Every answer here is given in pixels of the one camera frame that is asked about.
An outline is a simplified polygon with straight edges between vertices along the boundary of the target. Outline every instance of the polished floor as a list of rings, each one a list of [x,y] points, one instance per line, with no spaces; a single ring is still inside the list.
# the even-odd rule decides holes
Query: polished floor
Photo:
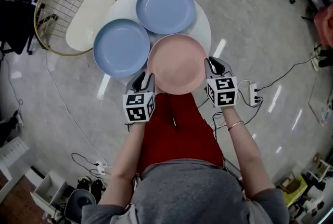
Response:
[[[301,19],[305,0],[297,0],[294,5],[289,0],[196,1],[210,22],[211,53],[222,38],[226,40],[221,57],[232,66],[239,82],[247,79],[261,88],[282,76],[293,64],[310,58],[315,37],[312,25]],[[45,54],[36,44],[33,56],[26,53],[7,56],[11,81],[17,96],[23,100],[23,138],[35,150],[36,167],[40,171],[47,173],[54,169],[74,185],[78,176],[88,172],[72,161],[71,153],[82,154],[93,162],[100,157],[66,112],[46,70]],[[78,57],[48,53],[47,61],[69,111],[108,166],[112,166],[127,134],[122,109],[125,86],[111,79],[103,100],[98,99],[104,74],[96,66],[92,52]],[[7,64],[3,63],[0,100],[4,117],[17,107],[7,73]],[[248,100],[247,85],[247,82],[241,83],[240,90]],[[282,80],[259,92],[264,102],[247,128],[273,180],[292,169],[301,170],[316,152],[325,154],[331,147],[331,119],[324,125],[317,120],[321,119],[330,87],[329,69],[315,72],[308,62],[296,66]],[[201,104],[206,98],[203,88],[197,89],[194,97]],[[236,109],[244,121],[256,112],[243,101]],[[210,123],[216,109],[207,102],[200,112]],[[223,119],[216,121],[218,125],[223,123]],[[217,131],[217,140],[224,155],[238,166],[225,127]],[[78,158],[78,162],[94,168],[83,159]]]

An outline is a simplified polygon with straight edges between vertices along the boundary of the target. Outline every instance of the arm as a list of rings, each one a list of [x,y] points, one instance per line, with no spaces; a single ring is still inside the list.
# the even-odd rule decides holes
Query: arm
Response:
[[[241,121],[233,107],[223,107],[221,109],[227,127]],[[229,132],[236,151],[247,197],[252,198],[263,190],[275,188],[262,163],[259,148],[245,125],[238,124]]]
[[[145,123],[133,124],[129,136],[112,168],[111,179],[100,205],[118,205],[126,208],[132,197],[132,179],[136,175],[144,137]]]

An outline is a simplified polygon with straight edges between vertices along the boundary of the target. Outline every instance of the extension cord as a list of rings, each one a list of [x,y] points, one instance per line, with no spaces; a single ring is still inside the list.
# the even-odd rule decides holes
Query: extension cord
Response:
[[[98,170],[98,173],[100,174],[100,175],[105,175],[105,171],[104,171],[104,167],[103,167],[103,163],[102,163],[102,161],[96,161],[96,167],[97,167],[97,170]]]
[[[256,106],[258,104],[257,98],[257,92],[254,91],[257,89],[257,84],[250,84],[249,85],[249,94],[250,94],[250,106]]]

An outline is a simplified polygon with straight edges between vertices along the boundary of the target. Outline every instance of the wire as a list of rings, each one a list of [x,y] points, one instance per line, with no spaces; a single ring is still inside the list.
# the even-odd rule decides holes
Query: wire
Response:
[[[264,102],[264,98],[263,97],[259,97],[259,98],[262,98],[262,101],[261,101],[261,103],[258,106],[257,112],[255,113],[255,115],[248,122],[244,123],[244,125],[247,125],[251,120],[253,120],[253,118],[257,115],[258,111],[260,110],[261,105]]]
[[[80,130],[80,132],[82,133],[82,135],[85,137],[85,139],[87,139],[89,145],[90,145],[90,146],[91,146],[91,147],[92,147],[92,148],[98,153],[98,155],[100,156],[100,158],[104,161],[104,163],[105,163],[104,168],[106,168],[107,165],[108,165],[107,162],[106,162],[106,160],[102,157],[102,155],[98,152],[98,150],[97,150],[97,149],[96,149],[96,148],[90,143],[90,140],[88,139],[87,135],[85,135],[85,134],[82,132],[81,128],[79,127],[79,125],[77,124],[77,122],[76,122],[75,119],[73,118],[72,114],[71,114],[70,111],[68,110],[67,105],[66,105],[65,101],[63,100],[63,98],[62,98],[62,96],[61,96],[61,94],[60,94],[60,92],[59,92],[59,89],[58,89],[57,85],[56,85],[55,82],[53,81],[53,78],[52,78],[51,72],[50,72],[50,70],[48,69],[48,66],[47,66],[47,53],[48,53],[48,52],[46,52],[46,54],[45,54],[46,68],[47,68],[47,71],[48,71],[48,73],[49,73],[49,75],[50,75],[50,77],[51,77],[51,80],[52,80],[53,85],[54,85],[54,86],[56,87],[56,89],[57,89],[58,95],[59,95],[59,97],[60,97],[60,99],[61,99],[63,105],[65,106],[65,108],[66,108],[68,114],[71,116],[73,122],[74,122],[75,125],[78,127],[78,129]]]
[[[207,98],[198,108],[200,108],[202,105],[204,105],[208,100],[209,100],[209,98]]]
[[[90,162],[87,158],[85,158],[83,155],[80,155],[80,154],[78,154],[78,153],[72,153],[72,159],[73,159],[73,160],[74,160],[73,155],[78,155],[78,156],[84,158],[88,163],[90,163],[90,164],[92,164],[92,165],[95,165],[95,166],[98,165],[97,163]]]
[[[82,156],[82,155],[80,155],[80,154],[78,154],[78,153],[72,153],[72,154],[71,154],[73,161],[74,161],[75,163],[77,163],[80,167],[83,167],[83,168],[85,168],[87,171],[89,171],[90,175],[94,176],[95,178],[99,178],[99,177],[101,176],[101,174],[99,174],[99,171],[98,171],[97,169],[95,169],[95,168],[93,168],[93,169],[88,169],[87,167],[85,167],[85,166],[81,165],[79,162],[77,162],[77,161],[74,159],[74,155],[78,155],[78,156],[84,158],[88,163],[90,163],[90,164],[92,164],[92,165],[94,165],[94,166],[97,166],[97,164],[90,162],[87,158],[85,158],[84,156]]]
[[[277,80],[275,80],[274,82],[272,82],[270,85],[267,85],[267,86],[264,86],[264,87],[262,87],[262,88],[259,88],[259,89],[257,89],[257,92],[258,91],[261,91],[262,89],[265,89],[265,88],[268,88],[268,87],[270,87],[270,86],[272,86],[274,83],[276,83],[278,80],[280,80],[280,79],[282,79],[283,77],[285,77],[296,65],[299,65],[299,64],[305,64],[305,63],[308,63],[310,60],[312,60],[312,59],[314,59],[314,58],[317,58],[319,55],[317,55],[317,56],[315,56],[315,57],[313,57],[313,58],[310,58],[310,59],[308,59],[306,62],[300,62],[300,63],[296,63],[296,64],[294,64],[291,68],[290,68],[290,70],[288,71],[288,72],[286,72],[284,75],[282,75],[280,78],[278,78]]]
[[[15,88],[13,87],[13,85],[12,85],[12,83],[11,83],[11,80],[10,80],[10,66],[9,66],[9,62],[8,62],[8,60],[6,59],[6,57],[5,57],[4,59],[5,59],[5,62],[7,63],[7,66],[8,66],[8,81],[9,81],[10,86],[11,86],[11,88],[12,88],[12,92],[14,93],[15,99],[16,99],[16,101],[17,101],[18,104],[19,104],[19,108],[17,109],[17,110],[19,110],[19,109],[20,109],[20,106],[23,105],[23,100],[17,98]]]
[[[248,105],[248,106],[250,106],[250,105],[245,101],[242,92],[241,92],[240,90],[239,90],[239,92],[240,92],[240,94],[241,94],[241,96],[242,96],[242,98],[243,98],[245,104]],[[244,125],[247,125],[248,123],[250,123],[250,121],[253,120],[253,118],[254,118],[254,117],[257,115],[257,113],[259,112],[260,107],[261,107],[262,103],[264,102],[264,98],[263,98],[263,97],[258,97],[258,98],[261,98],[261,99],[262,99],[262,100],[260,100],[260,104],[258,104],[258,105],[256,105],[256,106],[250,106],[250,107],[252,107],[252,108],[258,108],[257,111],[256,111],[256,113],[254,114],[254,116],[253,116],[249,121],[245,122]],[[213,118],[213,122],[214,122],[214,128],[215,128],[215,129],[214,129],[214,133],[215,133],[215,138],[216,138],[216,139],[217,139],[216,131],[217,131],[218,129],[222,128],[222,127],[227,126],[226,124],[224,124],[224,125],[222,125],[222,126],[220,126],[220,127],[217,127],[217,126],[216,126],[215,116],[217,116],[217,115],[223,115],[223,113],[222,113],[222,112],[216,112],[216,113],[213,115],[213,117],[212,117],[212,118]]]
[[[245,101],[245,98],[244,98],[244,96],[243,96],[243,93],[242,93],[240,90],[238,90],[238,91],[240,92],[241,97],[243,97],[243,100],[244,100],[245,104],[248,105],[249,107],[256,108],[256,107],[258,107],[258,106],[260,105],[260,104],[257,104],[257,105],[255,105],[255,106],[251,106],[250,104],[248,104],[248,103]]]
[[[242,80],[242,81],[240,81],[240,82],[238,83],[237,88],[239,87],[239,85],[240,85],[242,82],[249,82],[250,85],[252,84],[252,82],[251,82],[250,80],[245,79],[245,80]]]

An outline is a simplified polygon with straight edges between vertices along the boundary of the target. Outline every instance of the power strip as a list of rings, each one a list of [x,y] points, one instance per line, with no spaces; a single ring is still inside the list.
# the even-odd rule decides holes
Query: power strip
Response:
[[[257,96],[257,92],[254,90],[257,88],[257,84],[251,84],[249,85],[249,95],[250,95],[250,106],[256,106],[258,103],[256,103],[255,97]]]

